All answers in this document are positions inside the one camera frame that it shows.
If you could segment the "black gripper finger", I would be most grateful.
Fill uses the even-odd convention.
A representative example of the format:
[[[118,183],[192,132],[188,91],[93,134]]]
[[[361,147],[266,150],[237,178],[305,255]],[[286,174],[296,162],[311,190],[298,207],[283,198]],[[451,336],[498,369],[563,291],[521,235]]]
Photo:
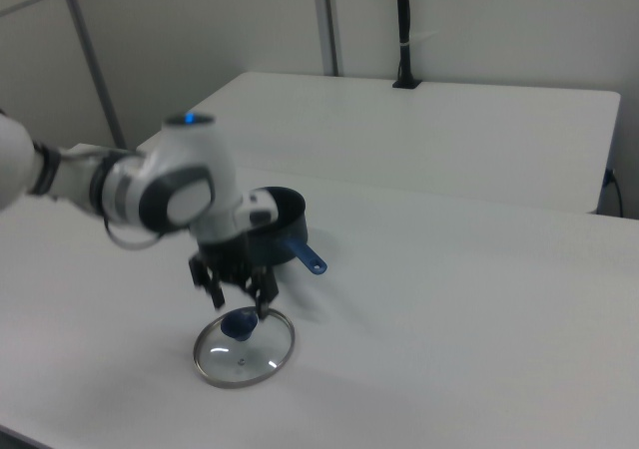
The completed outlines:
[[[254,300],[258,318],[263,320],[268,317],[271,303],[279,294],[273,269],[270,266],[254,267],[247,292]]]
[[[225,305],[225,297],[218,275],[209,269],[198,254],[189,259],[189,270],[194,287],[202,289],[211,299],[214,309],[220,310]]]

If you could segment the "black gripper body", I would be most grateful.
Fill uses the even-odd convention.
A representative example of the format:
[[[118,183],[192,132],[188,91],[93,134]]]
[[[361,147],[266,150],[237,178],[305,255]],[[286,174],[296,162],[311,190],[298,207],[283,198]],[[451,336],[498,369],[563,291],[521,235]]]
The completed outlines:
[[[273,269],[251,259],[245,234],[222,242],[198,239],[197,244],[195,285],[207,285],[214,279],[233,285],[248,285],[249,281],[257,285],[274,282]]]

